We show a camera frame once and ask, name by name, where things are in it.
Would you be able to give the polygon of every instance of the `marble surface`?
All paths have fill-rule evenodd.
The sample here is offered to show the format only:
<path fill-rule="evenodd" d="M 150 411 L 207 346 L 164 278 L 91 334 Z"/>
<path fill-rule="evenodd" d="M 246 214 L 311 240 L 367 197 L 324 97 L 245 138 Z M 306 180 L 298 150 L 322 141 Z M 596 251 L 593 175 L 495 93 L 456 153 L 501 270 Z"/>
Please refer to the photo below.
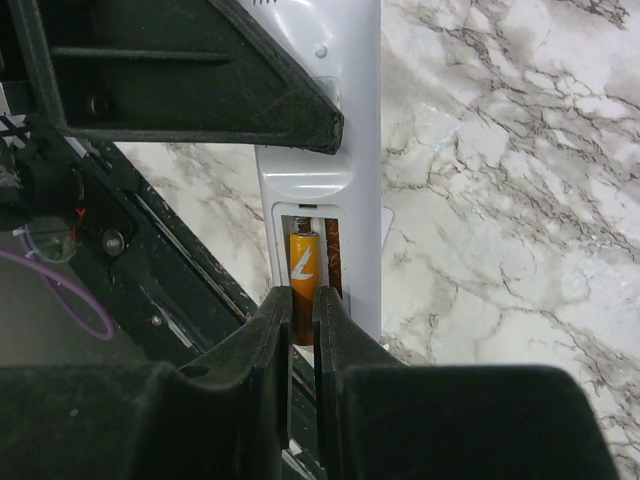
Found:
<path fill-rule="evenodd" d="M 640 478 L 640 3 L 384 0 L 383 343 L 576 378 Z M 253 150 L 126 144 L 260 301 Z"/>

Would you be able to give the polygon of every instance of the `wire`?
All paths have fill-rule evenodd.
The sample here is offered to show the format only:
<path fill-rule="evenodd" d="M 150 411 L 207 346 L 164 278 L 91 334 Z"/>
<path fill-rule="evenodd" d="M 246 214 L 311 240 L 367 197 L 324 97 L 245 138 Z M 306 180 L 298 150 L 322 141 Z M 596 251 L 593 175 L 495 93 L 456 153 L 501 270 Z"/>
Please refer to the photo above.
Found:
<path fill-rule="evenodd" d="M 20 235 L 20 240 L 22 245 L 27 250 L 31 250 L 31 246 L 27 241 L 24 234 Z M 4 248 L 0 248 L 0 257 L 5 258 L 7 260 L 11 260 L 14 263 L 22 265 L 23 267 L 29 268 L 38 272 L 45 284 L 51 291 L 51 294 L 58 300 L 62 308 L 69 314 L 69 316 L 78 324 L 80 328 L 93 335 L 95 338 L 99 340 L 111 340 L 115 335 L 115 324 L 109 314 L 104 309 L 102 305 L 84 288 L 82 288 L 77 283 L 73 282 L 69 278 L 64 275 L 59 274 L 55 270 L 47 267 L 46 265 L 41 264 L 35 259 L 25 258 L 17 253 L 11 252 L 10 250 L 6 250 Z M 75 309 L 69 304 L 69 302 L 62 296 L 58 288 L 56 287 L 56 283 L 59 283 L 69 291 L 75 293 L 78 297 L 84 300 L 87 305 L 89 305 L 100 317 L 102 323 L 106 327 L 106 332 L 101 332 L 100 330 L 89 325 L 79 314 L 75 311 Z"/>

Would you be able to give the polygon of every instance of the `orange battery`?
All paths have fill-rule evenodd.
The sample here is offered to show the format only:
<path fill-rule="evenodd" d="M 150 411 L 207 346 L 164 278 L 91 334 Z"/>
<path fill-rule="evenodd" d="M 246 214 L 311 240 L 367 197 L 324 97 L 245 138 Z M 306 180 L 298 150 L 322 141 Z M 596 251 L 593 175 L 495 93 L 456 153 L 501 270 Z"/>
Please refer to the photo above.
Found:
<path fill-rule="evenodd" d="M 313 345 L 313 295 L 318 288 L 318 234 L 292 233 L 289 236 L 291 288 L 293 289 L 293 343 Z"/>

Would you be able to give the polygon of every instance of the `purple cable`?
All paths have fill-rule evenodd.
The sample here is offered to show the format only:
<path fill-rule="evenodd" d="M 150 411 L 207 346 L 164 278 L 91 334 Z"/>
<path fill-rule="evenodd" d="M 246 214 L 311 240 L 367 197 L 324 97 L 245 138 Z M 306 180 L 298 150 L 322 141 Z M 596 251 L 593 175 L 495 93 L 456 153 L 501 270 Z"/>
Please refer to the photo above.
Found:
<path fill-rule="evenodd" d="M 27 251 L 30 251 L 31 246 L 29 245 L 29 241 L 26 239 L 25 234 L 20 235 L 20 240 L 22 242 L 22 245 L 25 247 L 25 249 Z M 31 270 L 38 272 L 42 276 L 45 284 L 51 291 L 52 295 L 58 300 L 58 302 L 60 302 L 60 305 L 62 306 L 62 308 L 65 309 L 65 311 L 69 314 L 69 316 L 73 319 L 73 321 L 78 324 L 80 328 L 90 333 L 91 335 L 93 335 L 99 340 L 111 340 L 114 337 L 115 324 L 113 323 L 113 320 L 111 320 L 111 317 L 109 317 L 109 314 L 102 307 L 102 305 L 100 305 L 100 303 L 95 298 L 93 298 L 93 296 L 89 292 L 87 292 L 84 288 L 82 288 L 80 285 L 71 281 L 69 278 L 65 277 L 64 275 L 59 274 L 55 270 L 47 267 L 46 265 L 43 265 L 37 260 L 25 258 L 21 255 L 18 255 L 17 253 L 13 253 L 9 250 L 5 250 L 4 248 L 0 248 L 0 257 L 6 258 L 7 260 L 11 260 L 12 262 L 22 265 L 23 267 L 27 267 L 27 268 L 30 268 Z M 89 305 L 98 314 L 98 316 L 102 320 L 102 323 L 104 323 L 104 326 L 107 328 L 107 331 L 101 332 L 100 330 L 97 330 L 96 328 L 89 325 L 78 314 L 78 312 L 74 310 L 74 308 L 69 304 L 69 302 L 67 302 L 67 300 L 60 294 L 60 291 L 57 289 L 54 282 L 59 283 L 69 291 L 75 293 L 82 300 L 84 300 L 87 303 L 87 305 Z"/>

